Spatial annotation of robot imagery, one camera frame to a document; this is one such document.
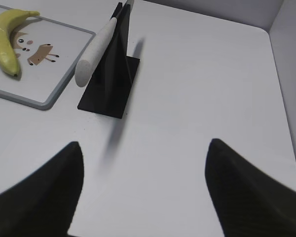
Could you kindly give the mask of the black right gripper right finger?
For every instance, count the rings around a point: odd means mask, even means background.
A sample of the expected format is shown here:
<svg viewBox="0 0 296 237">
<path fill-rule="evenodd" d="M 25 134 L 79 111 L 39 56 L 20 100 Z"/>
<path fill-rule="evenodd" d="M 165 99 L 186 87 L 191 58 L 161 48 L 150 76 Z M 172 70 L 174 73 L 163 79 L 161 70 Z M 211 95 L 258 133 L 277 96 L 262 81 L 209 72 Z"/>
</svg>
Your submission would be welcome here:
<svg viewBox="0 0 296 237">
<path fill-rule="evenodd" d="M 296 191 L 212 139 L 205 180 L 226 237 L 296 237 Z"/>
</svg>

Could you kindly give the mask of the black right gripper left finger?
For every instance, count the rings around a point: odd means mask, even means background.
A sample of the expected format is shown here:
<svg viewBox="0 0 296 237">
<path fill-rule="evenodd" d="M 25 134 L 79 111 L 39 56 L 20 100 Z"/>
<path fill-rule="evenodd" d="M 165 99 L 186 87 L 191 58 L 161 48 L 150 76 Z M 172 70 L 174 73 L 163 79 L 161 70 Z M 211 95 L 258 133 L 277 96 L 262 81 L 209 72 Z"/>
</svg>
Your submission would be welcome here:
<svg viewBox="0 0 296 237">
<path fill-rule="evenodd" d="M 77 141 L 0 194 L 0 237 L 67 237 L 84 180 Z"/>
</svg>

